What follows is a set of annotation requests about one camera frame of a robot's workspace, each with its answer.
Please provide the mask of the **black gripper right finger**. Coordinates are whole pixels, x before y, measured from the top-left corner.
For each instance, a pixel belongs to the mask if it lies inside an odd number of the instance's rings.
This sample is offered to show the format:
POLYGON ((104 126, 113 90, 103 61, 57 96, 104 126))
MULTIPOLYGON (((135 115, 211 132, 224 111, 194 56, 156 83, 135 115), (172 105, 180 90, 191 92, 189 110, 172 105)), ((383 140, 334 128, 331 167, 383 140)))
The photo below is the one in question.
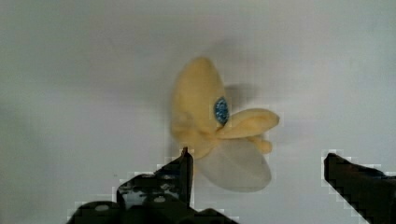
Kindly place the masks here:
POLYGON ((396 224, 394 176, 334 153, 329 153, 323 162, 324 179, 369 224, 396 224))

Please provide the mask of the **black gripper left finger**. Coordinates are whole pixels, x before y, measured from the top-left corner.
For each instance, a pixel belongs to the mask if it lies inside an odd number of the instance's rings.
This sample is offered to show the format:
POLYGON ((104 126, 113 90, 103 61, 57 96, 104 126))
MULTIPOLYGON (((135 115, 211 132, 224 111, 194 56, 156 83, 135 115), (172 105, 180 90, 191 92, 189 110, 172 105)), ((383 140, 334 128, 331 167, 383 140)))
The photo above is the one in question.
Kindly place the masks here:
POLYGON ((212 208, 190 207, 192 177, 193 157, 183 148, 156 172, 121 184, 114 202, 81 205, 66 224, 238 224, 212 208))

